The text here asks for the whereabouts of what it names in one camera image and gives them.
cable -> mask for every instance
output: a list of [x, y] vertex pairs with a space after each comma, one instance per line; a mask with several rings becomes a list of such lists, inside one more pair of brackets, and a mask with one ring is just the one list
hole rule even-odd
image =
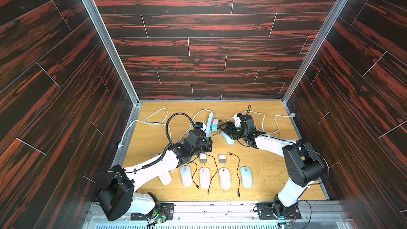
[[[158, 112], [161, 111], [161, 110], [166, 110], [166, 111], [167, 111], [167, 115], [165, 115], [165, 118], [164, 118], [163, 120], [161, 120], [161, 122], [147, 122], [147, 121], [146, 121], [147, 119], [149, 119], [150, 117], [154, 116], [156, 113], [158, 113]], [[138, 122], [141, 122], [141, 123], [144, 123], [144, 124], [147, 124], [147, 125], [164, 125], [164, 126], [165, 126], [165, 124], [164, 124], [163, 122], [164, 122], [164, 120], [165, 120], [167, 117], [168, 117], [168, 109], [167, 109], [167, 108], [161, 108], [160, 110], [158, 110], [158, 111], [156, 111], [155, 113], [151, 114], [150, 116], [146, 117], [146, 118], [144, 119], [144, 121], [142, 121], [142, 120], [134, 120], [134, 121], [130, 122], [130, 124], [129, 124], [129, 125], [127, 126], [127, 128], [125, 129], [125, 132], [123, 133], [122, 139], [120, 140], [120, 145], [123, 143], [123, 139], [124, 139], [125, 133], [127, 132], [127, 130], [129, 130], [129, 128], [131, 127], [131, 125], [132, 125], [133, 123], [135, 123], [135, 122], [138, 121]]]
[[236, 170], [236, 174], [237, 174], [237, 178], [239, 179], [239, 187], [237, 188], [237, 196], [238, 196], [238, 197], [240, 197], [240, 192], [239, 192], [239, 190], [240, 190], [240, 178], [239, 178], [239, 165], [240, 165], [240, 158], [239, 158], [237, 155], [233, 154], [232, 152], [228, 152], [228, 154], [229, 154], [229, 155], [234, 155], [234, 156], [236, 156], [236, 157], [237, 157], [237, 159], [239, 159], [239, 162], [237, 163], [237, 170]]
[[306, 200], [300, 200], [300, 201], [305, 201], [309, 205], [309, 220], [308, 220], [308, 223], [303, 228], [301, 228], [301, 229], [304, 229], [305, 227], [307, 227], [309, 225], [309, 222], [311, 222], [312, 208], [311, 208], [311, 204], [308, 201], [306, 201]]
[[241, 142], [239, 142], [240, 143], [240, 145], [242, 145], [243, 147], [250, 147], [250, 145], [243, 145]]
[[[209, 111], [209, 112], [213, 113], [211, 110], [203, 109], [203, 110], [198, 111], [198, 112], [195, 114], [195, 116], [192, 118], [192, 120], [195, 120], [196, 116], [197, 116], [198, 114], [200, 114], [201, 112], [203, 112], [203, 111]], [[182, 140], [182, 138], [184, 137], [184, 135], [186, 135], [186, 133], [189, 132], [189, 130], [191, 129], [191, 126], [193, 126], [193, 125], [194, 125], [194, 124], [193, 124], [193, 122], [192, 122], [192, 124], [189, 125], [188, 130], [181, 136], [181, 138], [180, 138], [179, 141]]]
[[193, 182], [193, 183], [195, 184], [195, 186], [199, 189], [198, 184], [196, 184], [196, 182], [194, 181], [194, 176], [195, 176], [195, 173], [196, 173], [197, 170], [198, 170], [198, 165], [197, 165], [194, 161], [192, 161], [192, 163], [194, 163], [194, 164], [197, 166], [197, 168], [195, 169], [194, 174], [192, 174], [192, 182]]
[[[211, 156], [211, 157], [213, 157], [213, 160], [215, 161], [216, 173], [218, 173], [218, 165], [216, 164], [216, 158], [215, 158], [214, 156]], [[213, 179], [213, 177], [215, 177], [216, 173], [212, 176], [212, 178], [211, 178], [210, 181], [209, 181], [208, 194], [209, 194], [209, 190], [210, 190], [210, 184], [212, 183], [212, 179]]]
[[220, 132], [222, 132], [222, 130], [220, 130], [220, 131], [217, 132], [216, 134], [212, 135], [211, 138], [214, 137], [215, 135], [219, 134]]

white cable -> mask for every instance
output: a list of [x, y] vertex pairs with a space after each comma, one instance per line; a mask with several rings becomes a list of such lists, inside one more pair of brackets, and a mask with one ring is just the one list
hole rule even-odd
[[[164, 118], [163, 120], [161, 120], [161, 122], [146, 122], [146, 120], [147, 120], [148, 118], [154, 116], [156, 113], [158, 113], [158, 112], [161, 111], [161, 110], [166, 110], [166, 111], [167, 111], [167, 115], [165, 115], [165, 118]], [[138, 121], [138, 122], [142, 122], [142, 123], [147, 124], [147, 125], [165, 125], [163, 122], [164, 122], [164, 120], [166, 120], [167, 117], [168, 117], [168, 109], [167, 109], [167, 108], [161, 108], [160, 110], [158, 110], [158, 111], [156, 111], [155, 113], [151, 114], [150, 116], [146, 117], [146, 118], [144, 119], [144, 121], [142, 121], [142, 120], [134, 120], [134, 121], [130, 122], [129, 126], [126, 128], [125, 132], [123, 133], [122, 140], [120, 141], [119, 147], [121, 147], [121, 144], [123, 143], [123, 138], [125, 137], [125, 134], [126, 134], [127, 130], [129, 130], [129, 128], [131, 127], [131, 125], [132, 125], [133, 123], [135, 123], [135, 122]], [[171, 138], [171, 129], [170, 129], [170, 126], [168, 126], [168, 132], [169, 132], [170, 138]]]
[[[192, 121], [194, 121], [195, 120], [195, 118], [196, 118], [196, 116], [198, 115], [198, 114], [200, 114], [201, 112], [203, 112], [203, 111], [209, 111], [209, 112], [211, 112], [211, 113], [213, 113], [211, 110], [208, 110], [208, 109], [203, 109], [203, 110], [200, 110], [200, 111], [198, 111], [196, 114], [195, 114], [195, 116], [192, 118]], [[179, 141], [181, 141], [182, 140], [182, 138], [184, 137], [184, 135], [186, 135], [186, 133], [188, 133], [189, 132], [189, 130], [191, 129], [191, 126], [192, 126], [192, 124], [190, 123], [189, 124], [189, 128], [188, 128], [188, 130], [186, 130], [186, 132], [181, 136], [181, 138], [180, 138], [180, 140]]]

white mouse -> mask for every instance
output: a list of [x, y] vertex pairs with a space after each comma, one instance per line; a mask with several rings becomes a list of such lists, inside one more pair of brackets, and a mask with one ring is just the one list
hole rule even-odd
[[231, 188], [230, 171], [227, 168], [219, 170], [219, 177], [221, 178], [221, 188], [228, 190]]
[[171, 175], [170, 175], [170, 173], [168, 172], [168, 171], [165, 171], [165, 172], [163, 172], [163, 173], [161, 173], [160, 175], [158, 175], [158, 178], [160, 179], [160, 181], [161, 181], [161, 183], [163, 184], [163, 185], [168, 185], [169, 183], [171, 183], [171, 181], [173, 180], [173, 178], [171, 178]]
[[192, 185], [191, 167], [184, 165], [180, 168], [181, 180], [184, 187]]
[[203, 189], [208, 189], [210, 184], [209, 168], [202, 167], [199, 170], [199, 186]]

wire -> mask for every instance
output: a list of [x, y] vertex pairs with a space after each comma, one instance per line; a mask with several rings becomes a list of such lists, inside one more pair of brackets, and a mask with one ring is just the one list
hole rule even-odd
[[243, 145], [241, 142], [239, 142], [240, 143], [240, 145], [242, 145], [243, 147], [250, 147], [250, 145]]
[[[198, 112], [195, 114], [195, 116], [192, 118], [192, 120], [195, 120], [196, 116], [197, 116], [198, 114], [200, 114], [201, 112], [203, 112], [203, 111], [209, 111], [210, 113], [213, 113], [211, 110], [203, 109], [203, 110], [198, 111]], [[184, 137], [184, 135], [186, 135], [186, 133], [189, 132], [189, 130], [191, 129], [191, 126], [192, 126], [192, 125], [193, 125], [193, 123], [189, 125], [188, 130], [186, 130], [186, 132], [181, 136], [181, 138], [180, 138], [179, 141], [181, 141], [182, 138]]]
[[308, 220], [308, 223], [303, 228], [301, 228], [301, 229], [304, 229], [305, 227], [307, 227], [309, 225], [309, 222], [311, 222], [312, 208], [311, 208], [311, 204], [308, 201], [306, 201], [306, 200], [300, 200], [300, 201], [305, 201], [309, 205], [309, 220]]
[[240, 190], [240, 178], [239, 178], [239, 165], [240, 165], [240, 158], [239, 158], [237, 155], [233, 154], [232, 152], [228, 152], [228, 154], [229, 154], [229, 155], [234, 155], [234, 156], [236, 156], [236, 157], [237, 157], [237, 159], [239, 159], [239, 161], [238, 161], [238, 163], [237, 163], [237, 170], [236, 170], [236, 174], [237, 174], [237, 178], [239, 179], [239, 187], [237, 188], [237, 196], [238, 196], [238, 197], [240, 197], [240, 192], [239, 192], [239, 190]]
[[[213, 160], [215, 161], [216, 173], [218, 173], [218, 165], [216, 164], [216, 158], [214, 156], [211, 156], [211, 157], [213, 157]], [[216, 173], [212, 176], [212, 178], [209, 181], [208, 194], [209, 194], [209, 190], [210, 190], [210, 184], [212, 183], [212, 179], [213, 179], [213, 177], [215, 177]]]
[[194, 174], [192, 174], [192, 182], [195, 184], [195, 186], [199, 189], [199, 186], [198, 186], [198, 184], [196, 184], [196, 182], [194, 181], [194, 176], [195, 176], [195, 173], [197, 172], [197, 170], [198, 170], [198, 165], [194, 162], [194, 161], [192, 161], [192, 163], [194, 163], [197, 167], [196, 167], [196, 169], [195, 169], [195, 172], [194, 172]]
[[222, 132], [222, 130], [220, 130], [220, 131], [217, 132], [216, 134], [212, 135], [211, 138], [214, 137], [215, 135], [219, 134], [220, 132]]

